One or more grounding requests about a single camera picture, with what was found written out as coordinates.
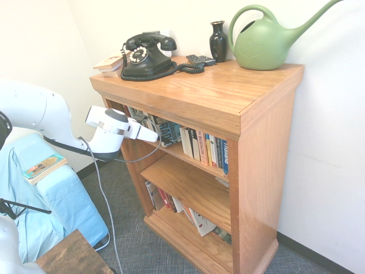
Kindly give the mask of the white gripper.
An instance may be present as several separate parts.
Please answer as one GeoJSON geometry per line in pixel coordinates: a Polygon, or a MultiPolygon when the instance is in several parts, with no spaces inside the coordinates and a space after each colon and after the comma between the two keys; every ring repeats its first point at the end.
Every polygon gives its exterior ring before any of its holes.
{"type": "Polygon", "coordinates": [[[150,130],[142,126],[136,120],[129,119],[129,138],[148,142],[156,142],[158,139],[158,134],[154,130],[150,130]]]}

